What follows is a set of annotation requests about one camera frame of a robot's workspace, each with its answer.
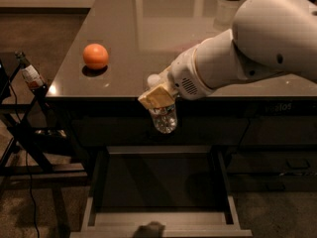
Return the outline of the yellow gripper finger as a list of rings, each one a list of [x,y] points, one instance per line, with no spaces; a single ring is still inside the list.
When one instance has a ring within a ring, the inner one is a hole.
[[[175,103],[178,91],[167,84],[159,84],[144,92],[138,101],[146,109],[163,108]]]
[[[160,74],[159,74],[159,82],[172,82],[172,77],[170,75],[171,66],[168,66],[165,68]]]

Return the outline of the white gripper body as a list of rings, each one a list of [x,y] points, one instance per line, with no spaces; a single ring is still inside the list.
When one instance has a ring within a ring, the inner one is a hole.
[[[170,65],[170,77],[178,94],[188,100],[209,96],[213,90],[200,78],[196,66],[198,46],[181,53]]]

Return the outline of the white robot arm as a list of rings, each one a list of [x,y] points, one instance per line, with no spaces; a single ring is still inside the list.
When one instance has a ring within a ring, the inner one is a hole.
[[[146,109],[194,100],[231,84],[293,73],[316,79],[317,6],[308,0],[246,0],[232,27],[180,54],[148,77]]]

